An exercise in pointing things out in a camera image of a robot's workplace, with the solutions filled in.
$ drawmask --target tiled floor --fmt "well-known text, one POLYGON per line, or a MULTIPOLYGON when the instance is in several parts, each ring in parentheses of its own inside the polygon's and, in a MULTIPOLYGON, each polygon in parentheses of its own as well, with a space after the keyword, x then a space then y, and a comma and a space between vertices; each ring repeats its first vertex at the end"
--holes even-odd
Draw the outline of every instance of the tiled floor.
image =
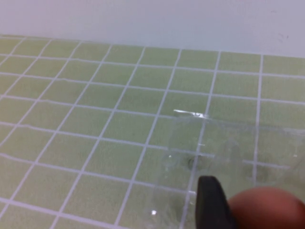
MULTIPOLYGON (((299 58, 2 35, 0 228, 141 229, 174 109, 305 129, 304 89, 299 58)), ((213 154, 209 137, 223 136, 206 129, 192 140, 213 154)), ((289 137, 240 141, 257 183, 293 157, 289 137)), ((184 199, 190 175, 163 185, 184 199)), ((177 217, 193 228, 191 213, 177 217)))

